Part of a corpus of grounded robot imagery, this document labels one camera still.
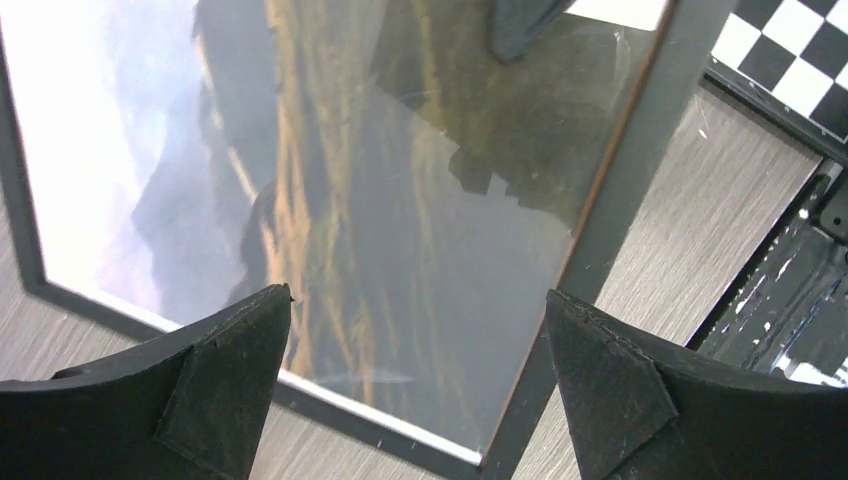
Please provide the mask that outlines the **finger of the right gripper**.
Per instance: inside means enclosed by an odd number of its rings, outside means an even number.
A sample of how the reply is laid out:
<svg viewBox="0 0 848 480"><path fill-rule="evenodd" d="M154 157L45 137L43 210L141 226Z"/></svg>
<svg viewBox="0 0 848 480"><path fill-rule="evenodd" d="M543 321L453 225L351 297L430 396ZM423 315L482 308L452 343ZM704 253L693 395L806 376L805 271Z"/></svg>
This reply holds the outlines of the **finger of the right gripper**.
<svg viewBox="0 0 848 480"><path fill-rule="evenodd" d="M520 58L574 0L495 0L488 24L491 53L501 63Z"/></svg>

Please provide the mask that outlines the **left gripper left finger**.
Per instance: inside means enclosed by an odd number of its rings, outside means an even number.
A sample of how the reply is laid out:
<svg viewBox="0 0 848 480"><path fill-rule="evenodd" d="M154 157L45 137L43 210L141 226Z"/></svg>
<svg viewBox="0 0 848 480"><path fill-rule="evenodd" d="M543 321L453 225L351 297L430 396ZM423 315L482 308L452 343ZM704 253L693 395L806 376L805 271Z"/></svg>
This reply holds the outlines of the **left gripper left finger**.
<svg viewBox="0 0 848 480"><path fill-rule="evenodd" d="M291 323L272 285L47 380L1 385L5 479L246 479Z"/></svg>

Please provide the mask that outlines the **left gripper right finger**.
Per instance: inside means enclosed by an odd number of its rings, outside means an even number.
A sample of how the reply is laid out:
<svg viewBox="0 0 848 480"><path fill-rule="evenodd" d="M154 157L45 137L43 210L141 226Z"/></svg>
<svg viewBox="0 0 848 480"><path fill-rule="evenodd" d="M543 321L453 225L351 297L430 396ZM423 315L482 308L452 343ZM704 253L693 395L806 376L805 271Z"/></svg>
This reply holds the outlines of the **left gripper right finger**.
<svg viewBox="0 0 848 480"><path fill-rule="evenodd" d="M733 367L552 290L547 330L584 479L843 479L847 393Z"/></svg>

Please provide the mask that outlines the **black picture frame with photo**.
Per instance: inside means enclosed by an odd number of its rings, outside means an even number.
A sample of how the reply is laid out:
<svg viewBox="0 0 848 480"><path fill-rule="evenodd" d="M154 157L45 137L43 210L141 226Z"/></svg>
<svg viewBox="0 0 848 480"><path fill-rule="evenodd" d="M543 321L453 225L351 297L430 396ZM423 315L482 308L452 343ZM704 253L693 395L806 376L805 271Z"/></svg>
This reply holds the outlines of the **black picture frame with photo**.
<svg viewBox="0 0 848 480"><path fill-rule="evenodd" d="M137 340L270 284L285 408L508 479L554 388L545 297L603 287L731 1L5 1L23 283Z"/></svg>

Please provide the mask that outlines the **black white checkerboard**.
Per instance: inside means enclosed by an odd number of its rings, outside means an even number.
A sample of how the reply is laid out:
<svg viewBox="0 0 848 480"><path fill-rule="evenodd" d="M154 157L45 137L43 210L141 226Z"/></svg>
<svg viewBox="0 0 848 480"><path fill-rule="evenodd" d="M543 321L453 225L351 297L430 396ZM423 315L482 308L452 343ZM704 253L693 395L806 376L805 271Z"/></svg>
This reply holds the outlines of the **black white checkerboard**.
<svg viewBox="0 0 848 480"><path fill-rule="evenodd" d="M847 162L846 2L738 2L706 75L819 154Z"/></svg>

